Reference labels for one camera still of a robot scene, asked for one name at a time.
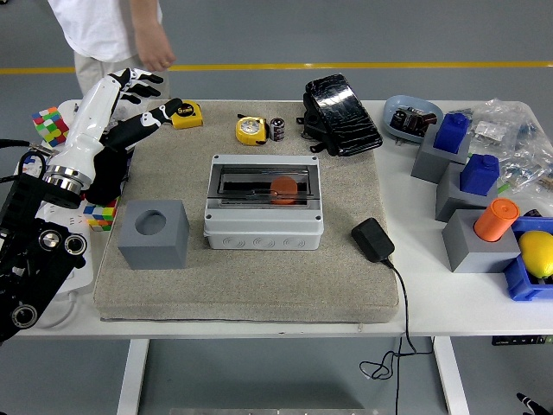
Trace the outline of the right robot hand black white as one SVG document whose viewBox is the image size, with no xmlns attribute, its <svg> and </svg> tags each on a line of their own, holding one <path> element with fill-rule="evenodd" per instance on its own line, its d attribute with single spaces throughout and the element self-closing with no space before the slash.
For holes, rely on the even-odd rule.
<svg viewBox="0 0 553 415">
<path fill-rule="evenodd" d="M 524 405 L 523 415 L 551 415 L 552 411 L 538 404 L 534 399 L 523 393 L 516 393 L 517 399 Z"/>
</svg>

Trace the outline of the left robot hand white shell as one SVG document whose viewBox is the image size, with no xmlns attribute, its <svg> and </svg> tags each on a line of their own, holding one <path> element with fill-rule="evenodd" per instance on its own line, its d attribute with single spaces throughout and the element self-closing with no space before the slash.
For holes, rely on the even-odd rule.
<svg viewBox="0 0 553 415">
<path fill-rule="evenodd" d="M 78 194 L 94 182 L 94 158 L 102 150 L 124 150 L 169 122 L 181 107 L 181 99 L 171 99 L 106 129 L 119 100 L 139 105 L 143 99 L 158 97 L 152 85 L 161 82 L 159 76 L 136 68 L 102 78 L 81 101 L 64 149 L 48 162 L 44 181 Z"/>
</svg>

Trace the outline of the person's left hand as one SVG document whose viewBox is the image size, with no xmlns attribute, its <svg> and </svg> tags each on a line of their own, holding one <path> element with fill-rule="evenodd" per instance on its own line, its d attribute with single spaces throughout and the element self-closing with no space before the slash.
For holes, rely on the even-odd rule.
<svg viewBox="0 0 553 415">
<path fill-rule="evenodd" d="M 136 44 L 141 62 L 151 72 L 168 70 L 176 61 L 173 49 L 162 27 L 137 31 Z"/>
</svg>

